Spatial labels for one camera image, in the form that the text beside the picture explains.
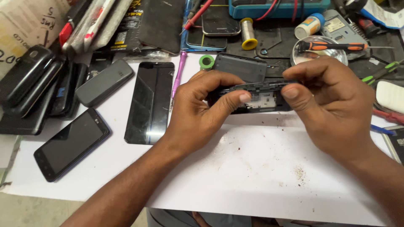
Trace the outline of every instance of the gray phone back cover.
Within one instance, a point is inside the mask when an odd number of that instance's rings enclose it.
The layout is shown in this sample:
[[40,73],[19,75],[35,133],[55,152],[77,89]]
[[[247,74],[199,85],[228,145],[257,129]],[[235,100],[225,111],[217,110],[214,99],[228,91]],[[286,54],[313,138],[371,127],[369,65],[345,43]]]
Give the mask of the gray phone back cover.
[[124,61],[117,60],[76,90],[76,96],[86,107],[92,107],[120,88],[135,73]]

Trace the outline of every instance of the hand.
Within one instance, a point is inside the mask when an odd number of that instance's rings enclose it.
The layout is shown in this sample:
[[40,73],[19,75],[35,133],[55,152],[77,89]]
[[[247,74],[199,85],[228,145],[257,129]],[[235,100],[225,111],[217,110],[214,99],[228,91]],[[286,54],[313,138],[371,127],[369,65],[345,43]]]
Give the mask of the hand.
[[237,76],[220,71],[202,70],[195,74],[175,93],[173,113],[164,137],[184,155],[205,146],[226,118],[242,103],[251,100],[251,94],[244,90],[227,93],[211,108],[203,100],[219,86],[243,83]]
[[378,151],[370,138],[375,93],[347,66],[322,57],[293,66],[283,76],[303,82],[285,86],[282,95],[320,150],[340,162]]

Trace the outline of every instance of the barcode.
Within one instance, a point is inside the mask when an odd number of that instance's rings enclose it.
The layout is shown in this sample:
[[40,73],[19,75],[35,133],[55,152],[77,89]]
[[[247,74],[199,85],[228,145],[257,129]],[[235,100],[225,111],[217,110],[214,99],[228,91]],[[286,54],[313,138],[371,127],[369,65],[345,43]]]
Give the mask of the barcode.
[[116,36],[115,43],[119,42],[119,44],[122,44],[125,42],[126,39],[126,32],[119,32],[118,35]]

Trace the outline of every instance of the forearm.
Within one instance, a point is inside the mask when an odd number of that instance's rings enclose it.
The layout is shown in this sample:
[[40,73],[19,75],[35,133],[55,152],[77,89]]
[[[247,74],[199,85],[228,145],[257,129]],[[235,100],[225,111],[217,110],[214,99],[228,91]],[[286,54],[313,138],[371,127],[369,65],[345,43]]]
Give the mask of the forearm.
[[396,226],[404,226],[404,167],[372,145],[361,161],[341,162],[384,207]]
[[168,144],[162,138],[98,190],[62,226],[131,226],[156,187],[184,158]]

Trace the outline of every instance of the white workbench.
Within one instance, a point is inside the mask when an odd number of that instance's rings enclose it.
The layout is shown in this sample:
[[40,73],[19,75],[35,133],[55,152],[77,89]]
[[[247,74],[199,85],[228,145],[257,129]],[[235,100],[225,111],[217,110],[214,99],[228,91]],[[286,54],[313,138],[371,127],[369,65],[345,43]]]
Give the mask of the white workbench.
[[[199,71],[202,55],[188,55],[181,83]],[[177,68],[179,57],[172,62]],[[131,66],[137,72],[138,64]],[[134,86],[133,78],[96,108],[112,136],[57,182],[46,182],[33,153],[69,122],[49,119],[42,134],[26,136],[6,179],[12,184],[3,192],[85,201],[144,154],[151,146],[124,141]],[[85,109],[80,106],[79,114]],[[393,125],[378,117],[372,123]],[[380,134],[372,132],[372,138],[389,153]],[[313,145],[293,111],[230,116],[205,148],[169,174],[147,206],[388,225],[382,209],[353,176]]]

